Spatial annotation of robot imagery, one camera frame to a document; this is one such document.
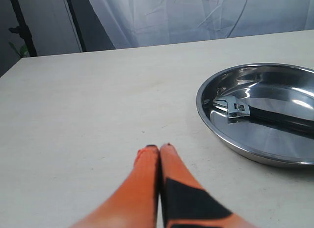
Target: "table surface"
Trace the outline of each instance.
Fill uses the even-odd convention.
[[[313,47],[314,31],[299,31],[23,58],[0,78],[0,227],[68,227],[113,193],[138,149],[165,142],[248,221],[313,226],[314,171],[237,155],[195,106],[212,74],[257,62],[314,68]]]

